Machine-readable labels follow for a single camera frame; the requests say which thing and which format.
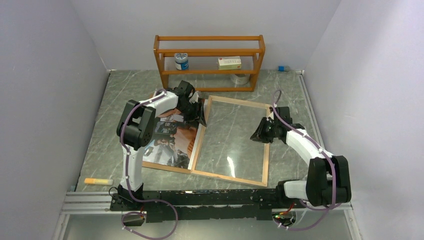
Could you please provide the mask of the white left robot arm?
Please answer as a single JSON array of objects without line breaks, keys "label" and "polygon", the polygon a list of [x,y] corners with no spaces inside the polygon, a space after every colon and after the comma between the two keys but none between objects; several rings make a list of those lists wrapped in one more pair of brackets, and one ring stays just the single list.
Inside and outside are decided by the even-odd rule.
[{"label": "white left robot arm", "polygon": [[129,100],[117,125],[116,134],[123,151],[123,173],[119,183],[119,192],[123,194],[123,203],[130,210],[142,206],[143,196],[143,157],[141,152],[152,141],[156,121],[165,114],[178,114],[184,124],[207,126],[204,99],[187,81],[182,80],[174,88],[158,89],[146,100]]}]

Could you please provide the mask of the printed photo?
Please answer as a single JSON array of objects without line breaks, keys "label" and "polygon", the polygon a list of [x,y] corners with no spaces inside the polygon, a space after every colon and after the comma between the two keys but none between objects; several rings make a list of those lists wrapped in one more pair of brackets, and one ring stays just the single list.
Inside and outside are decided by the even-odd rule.
[{"label": "printed photo", "polygon": [[154,169],[188,172],[192,168],[200,131],[198,122],[185,122],[181,112],[170,109],[154,120],[153,135],[143,151],[143,165]]}]

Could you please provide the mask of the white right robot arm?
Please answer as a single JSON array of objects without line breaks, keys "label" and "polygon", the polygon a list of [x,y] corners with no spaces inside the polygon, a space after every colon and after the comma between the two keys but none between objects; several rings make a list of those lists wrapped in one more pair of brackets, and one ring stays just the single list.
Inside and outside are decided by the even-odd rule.
[{"label": "white right robot arm", "polygon": [[270,107],[250,137],[254,142],[271,144],[281,140],[306,163],[304,180],[283,180],[277,184],[275,202],[282,208],[294,200],[309,202],[314,207],[333,207],[351,201],[352,191],[348,160],[334,155],[319,145],[298,123],[293,123],[289,107]]}]

